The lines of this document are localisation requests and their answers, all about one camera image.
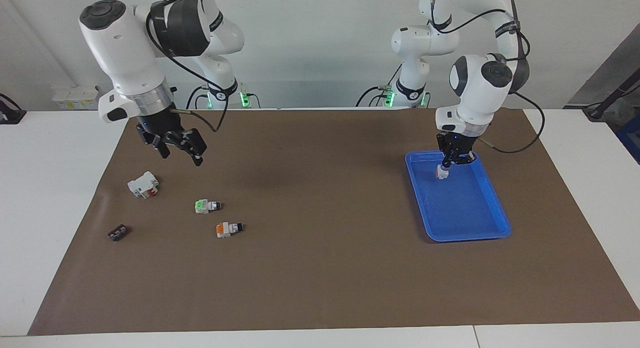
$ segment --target brown table mat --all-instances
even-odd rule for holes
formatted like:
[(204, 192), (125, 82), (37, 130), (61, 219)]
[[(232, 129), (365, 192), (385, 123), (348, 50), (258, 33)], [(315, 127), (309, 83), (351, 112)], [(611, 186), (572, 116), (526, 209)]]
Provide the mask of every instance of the brown table mat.
[[(203, 134), (199, 168), (178, 150), (160, 159), (134, 124), (30, 335), (640, 320), (540, 143), (475, 146), (510, 237), (437, 244), (404, 159), (437, 148), (432, 110), (234, 111)], [(503, 109), (487, 139), (510, 149), (534, 134)], [(158, 196), (135, 198), (127, 182), (147, 170)], [(200, 198), (226, 206), (198, 215)], [(217, 239), (222, 221), (246, 231)], [(120, 223), (133, 231), (112, 243)]]

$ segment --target blue tray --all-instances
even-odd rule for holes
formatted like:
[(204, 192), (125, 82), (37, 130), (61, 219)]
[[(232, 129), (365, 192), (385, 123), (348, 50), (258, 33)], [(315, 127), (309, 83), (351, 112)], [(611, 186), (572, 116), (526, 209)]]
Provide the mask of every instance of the blue tray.
[(439, 180), (440, 151), (410, 152), (406, 165), (429, 237), (437, 242), (505, 238), (511, 226), (480, 159)]

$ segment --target small electrical component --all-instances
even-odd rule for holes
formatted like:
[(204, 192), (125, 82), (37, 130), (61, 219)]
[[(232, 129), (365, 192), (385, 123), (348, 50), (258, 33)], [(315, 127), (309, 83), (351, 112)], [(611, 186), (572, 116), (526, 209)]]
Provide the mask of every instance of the small electrical component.
[(222, 203), (209, 200), (196, 201), (196, 213), (207, 214), (209, 211), (219, 211), (222, 209)]
[(156, 177), (151, 172), (146, 171), (139, 179), (128, 182), (126, 185), (134, 196), (146, 199), (158, 193), (158, 184), (160, 183), (158, 183)]
[(109, 238), (112, 241), (117, 242), (120, 239), (122, 239), (124, 236), (129, 234), (129, 232), (131, 232), (130, 228), (127, 228), (125, 225), (119, 225), (118, 228), (116, 228), (113, 231), (109, 232)]
[(242, 226), (242, 223), (222, 222), (215, 226), (215, 230), (217, 238), (229, 238), (232, 234), (242, 232), (245, 228)]

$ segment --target white table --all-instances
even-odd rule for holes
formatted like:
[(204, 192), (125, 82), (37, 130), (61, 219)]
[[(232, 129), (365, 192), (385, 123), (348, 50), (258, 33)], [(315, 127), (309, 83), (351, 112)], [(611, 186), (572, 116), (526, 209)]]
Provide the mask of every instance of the white table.
[[(536, 111), (527, 111), (536, 128)], [(636, 305), (640, 166), (603, 123), (546, 111), (542, 143)], [(123, 123), (94, 112), (29, 113), (0, 126), (0, 347), (637, 348), (640, 323), (22, 337), (115, 150)]]

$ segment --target blue plastic tray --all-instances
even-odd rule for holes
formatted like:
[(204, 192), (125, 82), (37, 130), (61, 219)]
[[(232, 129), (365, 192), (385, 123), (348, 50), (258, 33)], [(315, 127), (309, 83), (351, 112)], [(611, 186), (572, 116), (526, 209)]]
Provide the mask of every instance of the blue plastic tray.
[(440, 151), (411, 152), (406, 165), (429, 237), (437, 242), (505, 238), (511, 226), (480, 159), (439, 180)]

